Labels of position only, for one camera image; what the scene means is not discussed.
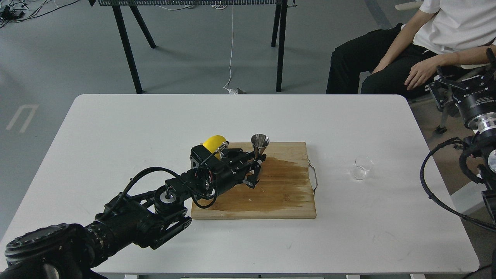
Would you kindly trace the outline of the person right hand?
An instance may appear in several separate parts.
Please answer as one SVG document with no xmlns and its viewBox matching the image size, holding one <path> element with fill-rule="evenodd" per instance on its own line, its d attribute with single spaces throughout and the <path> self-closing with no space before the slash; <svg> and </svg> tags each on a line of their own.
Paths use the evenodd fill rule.
<svg viewBox="0 0 496 279">
<path fill-rule="evenodd" d="M 389 62 L 380 61 L 376 68 L 372 71 L 372 74 L 375 74 L 379 71 L 384 70 L 389 65 Z"/>
</svg>

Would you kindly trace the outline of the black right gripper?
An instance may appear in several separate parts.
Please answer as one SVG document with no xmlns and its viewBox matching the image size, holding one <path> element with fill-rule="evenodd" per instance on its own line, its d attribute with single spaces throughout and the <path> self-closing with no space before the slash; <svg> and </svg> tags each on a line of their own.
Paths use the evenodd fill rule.
<svg viewBox="0 0 496 279">
<path fill-rule="evenodd" d="M 486 71 L 486 80 L 494 77 L 496 71 L 496 57 L 491 48 L 486 49 L 489 59 L 489 68 Z M 459 66 L 438 66 L 435 75 L 430 80 L 429 92 L 435 100 L 437 110 L 444 109 L 448 113 L 458 113 L 463 119 L 464 126 L 468 129 L 490 130 L 495 128 L 495 82 L 481 85 L 478 79 L 465 79 L 462 90 L 456 90 L 453 100 L 456 105 L 449 102 L 451 93 L 448 86 L 440 83 L 440 78 L 455 81 L 463 75 L 463 69 Z"/>
</svg>

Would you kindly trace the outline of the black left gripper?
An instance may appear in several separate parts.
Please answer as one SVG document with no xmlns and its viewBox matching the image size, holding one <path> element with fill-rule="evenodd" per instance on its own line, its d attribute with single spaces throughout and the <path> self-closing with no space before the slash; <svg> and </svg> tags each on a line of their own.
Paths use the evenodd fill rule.
<svg viewBox="0 0 496 279">
<path fill-rule="evenodd" d="M 262 166 L 260 162 L 251 162 L 264 162 L 267 155 L 256 155 L 241 148 L 227 148 L 220 154 L 223 157 L 218 159 L 203 145 L 191 149 L 193 176 L 200 179 L 200 186 L 194 189 L 206 198 L 221 195 L 239 184 L 255 189 Z"/>
</svg>

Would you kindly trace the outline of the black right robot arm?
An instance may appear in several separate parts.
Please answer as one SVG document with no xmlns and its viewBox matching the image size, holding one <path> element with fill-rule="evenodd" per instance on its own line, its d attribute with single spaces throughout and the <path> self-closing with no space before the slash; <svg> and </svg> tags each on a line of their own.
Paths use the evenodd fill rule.
<svg viewBox="0 0 496 279">
<path fill-rule="evenodd" d="M 467 129 L 474 129 L 473 136 L 465 138 L 450 138 L 437 145 L 429 152 L 420 167 L 420 184 L 428 197 L 445 210 L 469 221 L 483 229 L 495 232 L 495 148 L 496 148 L 496 105 L 495 105 L 495 55 L 488 48 L 486 55 L 489 59 L 488 69 L 484 75 L 468 78 L 464 81 L 453 81 L 445 77 L 442 68 L 437 66 L 439 78 L 429 85 L 432 94 L 439 90 L 451 93 L 451 100 L 457 107 Z M 461 150 L 459 167 L 461 171 L 476 184 L 485 186 L 482 191 L 482 201 L 491 217 L 491 224 L 469 217 L 443 203 L 429 189 L 424 177 L 424 169 L 430 157 L 439 149 L 453 145 Z"/>
</svg>

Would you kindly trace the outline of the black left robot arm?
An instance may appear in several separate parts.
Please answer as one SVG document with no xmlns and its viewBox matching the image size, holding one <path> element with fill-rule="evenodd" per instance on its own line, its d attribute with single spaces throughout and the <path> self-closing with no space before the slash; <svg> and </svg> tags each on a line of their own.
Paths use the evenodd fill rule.
<svg viewBox="0 0 496 279">
<path fill-rule="evenodd" d="M 194 146 L 191 169 L 181 175 L 163 167 L 140 171 L 88 226 L 58 224 L 16 237 L 6 246 L 1 278 L 101 279 L 92 268 L 126 246 L 159 248 L 191 224 L 184 205 L 189 198 L 206 209 L 232 187 L 258 183 L 264 148 L 245 152 L 228 144 L 213 151 Z"/>
</svg>

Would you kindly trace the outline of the person left hand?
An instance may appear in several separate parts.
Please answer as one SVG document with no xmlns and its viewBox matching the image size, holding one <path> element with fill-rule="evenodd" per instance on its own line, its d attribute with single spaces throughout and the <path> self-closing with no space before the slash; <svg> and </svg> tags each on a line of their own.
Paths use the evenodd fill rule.
<svg viewBox="0 0 496 279">
<path fill-rule="evenodd" d="M 413 90 L 426 83 L 436 73 L 438 66 L 440 66 L 440 63 L 434 58 L 426 59 L 413 65 L 404 83 L 407 90 Z"/>
</svg>

